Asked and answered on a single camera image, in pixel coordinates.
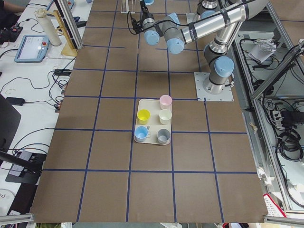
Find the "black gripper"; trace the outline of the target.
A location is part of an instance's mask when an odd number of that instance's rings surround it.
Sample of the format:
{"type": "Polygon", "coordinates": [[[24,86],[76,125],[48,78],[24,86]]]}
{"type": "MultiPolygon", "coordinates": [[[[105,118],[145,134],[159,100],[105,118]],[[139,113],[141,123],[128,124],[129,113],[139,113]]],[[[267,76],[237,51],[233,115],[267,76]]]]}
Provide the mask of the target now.
{"type": "Polygon", "coordinates": [[[140,7],[142,11],[142,16],[140,19],[141,23],[147,22],[154,22],[154,16],[149,12],[144,0],[140,0],[140,7]]]}

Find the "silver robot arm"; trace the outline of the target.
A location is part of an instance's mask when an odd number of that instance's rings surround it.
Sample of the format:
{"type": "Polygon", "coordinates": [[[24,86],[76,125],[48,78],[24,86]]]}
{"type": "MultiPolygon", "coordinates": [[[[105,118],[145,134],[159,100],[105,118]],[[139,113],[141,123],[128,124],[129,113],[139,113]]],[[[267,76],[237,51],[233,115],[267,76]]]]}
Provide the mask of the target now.
{"type": "Polygon", "coordinates": [[[179,23],[176,13],[155,21],[145,1],[140,1],[142,17],[133,20],[133,29],[144,33],[146,43],[154,46],[161,37],[166,41],[172,54],[179,54],[185,45],[215,33],[215,37],[205,47],[204,57],[210,67],[210,74],[203,82],[203,89],[212,95],[219,95],[234,70],[233,61],[226,56],[242,23],[257,15],[267,4],[266,0],[235,0],[217,12],[207,11],[206,16],[186,25],[179,23]]]}
{"type": "Polygon", "coordinates": [[[193,22],[212,15],[218,9],[218,0],[199,0],[193,22]]]}

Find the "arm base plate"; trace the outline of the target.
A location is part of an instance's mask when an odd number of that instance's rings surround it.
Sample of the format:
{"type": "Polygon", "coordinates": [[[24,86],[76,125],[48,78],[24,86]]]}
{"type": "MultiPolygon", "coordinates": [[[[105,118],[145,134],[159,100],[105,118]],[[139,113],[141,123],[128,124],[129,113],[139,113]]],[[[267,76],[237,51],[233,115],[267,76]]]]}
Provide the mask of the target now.
{"type": "Polygon", "coordinates": [[[197,19],[197,13],[186,13],[187,24],[195,22],[197,19]]]}
{"type": "Polygon", "coordinates": [[[222,85],[213,84],[209,80],[209,72],[195,72],[194,81],[199,101],[233,102],[232,87],[228,77],[222,85]]]}

